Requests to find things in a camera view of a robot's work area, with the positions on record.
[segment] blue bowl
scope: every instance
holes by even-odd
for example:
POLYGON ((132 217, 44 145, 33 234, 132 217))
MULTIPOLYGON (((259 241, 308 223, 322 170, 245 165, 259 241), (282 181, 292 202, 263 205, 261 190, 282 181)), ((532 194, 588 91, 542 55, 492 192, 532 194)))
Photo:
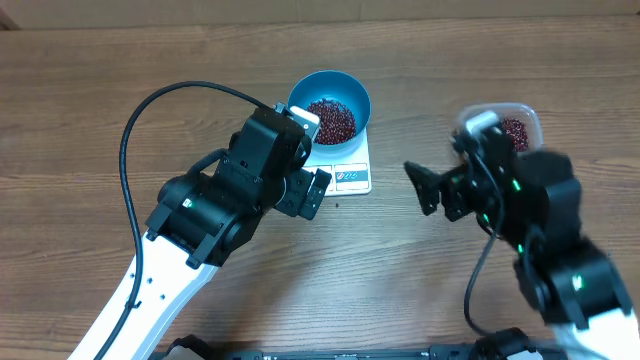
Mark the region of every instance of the blue bowl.
POLYGON ((289 95, 289 106, 306 109, 312 102, 334 100, 345 105, 356 120, 356 135, 341 144, 314 144, 313 150, 322 152, 352 149, 362 141, 371 118, 371 99, 367 90, 355 77, 336 70, 318 71, 300 80, 289 95))

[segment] beige background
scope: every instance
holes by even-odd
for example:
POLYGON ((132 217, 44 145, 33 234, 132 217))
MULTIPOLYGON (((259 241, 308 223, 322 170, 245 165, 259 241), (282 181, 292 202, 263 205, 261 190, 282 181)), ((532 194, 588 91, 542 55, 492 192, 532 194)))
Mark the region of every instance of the beige background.
MULTIPOLYGON (((0 0, 21 29, 631 15, 640 0, 0 0)), ((5 23, 0 16, 0 24, 5 23)))

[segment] green led light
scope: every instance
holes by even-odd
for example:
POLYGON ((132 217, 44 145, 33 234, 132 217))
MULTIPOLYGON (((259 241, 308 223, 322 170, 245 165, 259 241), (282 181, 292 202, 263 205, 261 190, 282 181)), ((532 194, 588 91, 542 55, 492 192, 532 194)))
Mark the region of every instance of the green led light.
POLYGON ((582 280, 582 276, 576 274, 571 277, 571 283, 573 284, 573 289, 575 291, 582 290, 584 288, 584 281, 582 280))
POLYGON ((516 192, 520 191, 520 189, 522 189, 520 187, 520 183, 518 182, 518 180, 513 179, 513 181, 511 181, 511 183, 513 183, 513 188, 516 190, 516 192))

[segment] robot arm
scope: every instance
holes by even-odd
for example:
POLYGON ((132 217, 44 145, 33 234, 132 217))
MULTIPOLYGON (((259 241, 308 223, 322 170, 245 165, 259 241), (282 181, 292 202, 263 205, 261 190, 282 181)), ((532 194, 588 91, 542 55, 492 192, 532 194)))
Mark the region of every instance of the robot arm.
POLYGON ((544 150, 518 154, 498 123, 488 111, 455 133, 454 150, 466 161, 445 174, 405 163, 424 214, 438 203, 450 221, 474 212, 485 231, 506 241, 519 254, 520 291, 563 344, 637 358, 631 298, 613 262, 580 231, 581 188, 571 161, 544 150))
MULTIPOLYGON (((251 240, 271 208, 314 218, 331 181, 322 170, 302 169, 318 125, 317 116, 299 108, 260 107, 232 136, 228 150, 212 152, 162 187, 142 238, 145 261, 135 305, 104 359, 148 359, 184 305, 251 240), (216 161, 213 176, 202 173, 216 161)), ((71 359, 100 357, 129 306, 136 260, 71 359)))

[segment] wooden table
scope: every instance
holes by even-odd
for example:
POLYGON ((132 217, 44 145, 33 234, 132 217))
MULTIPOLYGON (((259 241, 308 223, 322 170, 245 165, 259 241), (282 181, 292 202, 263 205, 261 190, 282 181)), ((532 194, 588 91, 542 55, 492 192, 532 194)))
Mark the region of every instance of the wooden table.
MULTIPOLYGON (((374 188, 325 199, 312 222, 272 212, 161 346, 193 333, 266 350, 471 341, 463 292, 485 234, 424 217, 402 163, 454 165, 457 113, 517 101, 567 152, 585 231, 640 301, 640 20, 438 20, 0 33, 0 357, 63 359, 123 276, 133 241, 117 175, 126 120, 169 83, 202 79, 267 103, 320 69, 369 90, 374 188)), ((181 90, 133 131, 129 176, 146 219, 164 181, 226 146, 252 107, 181 90)), ((472 312, 484 327, 548 336, 498 244, 472 312)))

